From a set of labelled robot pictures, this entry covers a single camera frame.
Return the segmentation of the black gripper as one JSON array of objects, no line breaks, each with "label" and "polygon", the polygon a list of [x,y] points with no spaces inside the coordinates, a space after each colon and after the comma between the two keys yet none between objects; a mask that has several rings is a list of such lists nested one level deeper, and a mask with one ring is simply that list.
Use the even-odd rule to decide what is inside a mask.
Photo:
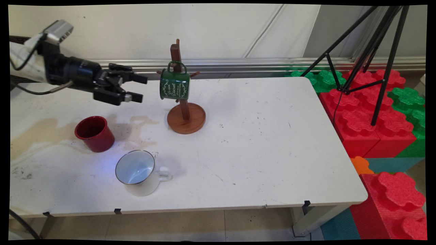
[{"label": "black gripper", "polygon": [[107,69],[100,64],[77,57],[67,57],[60,52],[60,46],[42,42],[44,74],[42,82],[62,86],[70,83],[70,88],[91,92],[93,99],[116,106],[122,102],[143,102],[143,95],[126,92],[108,77],[120,77],[124,82],[147,84],[148,77],[133,71],[130,66],[109,63]]}]

